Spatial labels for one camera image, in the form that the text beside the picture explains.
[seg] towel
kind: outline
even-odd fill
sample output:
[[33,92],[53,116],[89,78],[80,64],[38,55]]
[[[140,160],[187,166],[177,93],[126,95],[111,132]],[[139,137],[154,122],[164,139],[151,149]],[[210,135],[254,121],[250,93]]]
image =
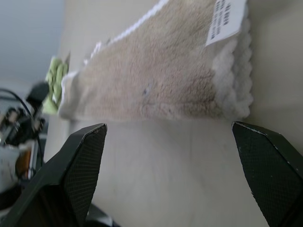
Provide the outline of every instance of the towel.
[[206,46],[215,0],[161,0],[62,81],[59,115],[77,120],[249,115],[250,22]]
[[68,64],[53,57],[45,80],[49,85],[49,93],[43,102],[43,113],[56,114],[61,103],[63,77],[68,72]]

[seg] gray wall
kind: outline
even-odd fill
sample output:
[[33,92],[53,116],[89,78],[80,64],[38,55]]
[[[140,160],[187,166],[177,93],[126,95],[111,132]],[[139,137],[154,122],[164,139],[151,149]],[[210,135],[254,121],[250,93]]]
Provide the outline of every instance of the gray wall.
[[27,93],[59,49],[63,0],[0,0],[0,87]]

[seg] black cable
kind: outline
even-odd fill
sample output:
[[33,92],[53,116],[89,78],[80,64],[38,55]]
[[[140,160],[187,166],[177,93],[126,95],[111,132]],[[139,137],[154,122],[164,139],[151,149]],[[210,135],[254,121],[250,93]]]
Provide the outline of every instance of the black cable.
[[[28,115],[30,115],[30,117],[33,119],[33,116],[31,114],[30,110],[28,109],[27,105],[23,102],[22,98],[20,98],[16,93],[14,93],[14,92],[6,89],[6,88],[0,88],[0,92],[1,91],[13,95],[23,105],[23,107],[26,110],[26,112],[28,113]],[[40,142],[39,135],[37,135],[37,142],[38,142],[38,152],[39,152],[39,155],[40,155],[40,164],[41,164],[41,167],[42,167],[43,166],[42,147],[41,147],[41,142]]]

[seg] beige towel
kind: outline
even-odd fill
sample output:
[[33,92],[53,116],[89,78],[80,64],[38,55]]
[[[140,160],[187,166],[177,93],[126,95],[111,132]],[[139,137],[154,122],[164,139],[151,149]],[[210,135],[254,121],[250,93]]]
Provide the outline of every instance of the beige towel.
[[215,0],[161,0],[62,82],[69,119],[247,117],[251,50],[242,33],[205,46]]

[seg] white tag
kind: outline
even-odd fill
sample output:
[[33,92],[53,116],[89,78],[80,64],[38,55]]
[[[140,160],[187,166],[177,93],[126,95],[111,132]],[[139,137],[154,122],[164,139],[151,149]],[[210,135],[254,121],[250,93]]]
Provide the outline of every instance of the white tag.
[[247,0],[217,0],[206,46],[237,34],[241,29]]

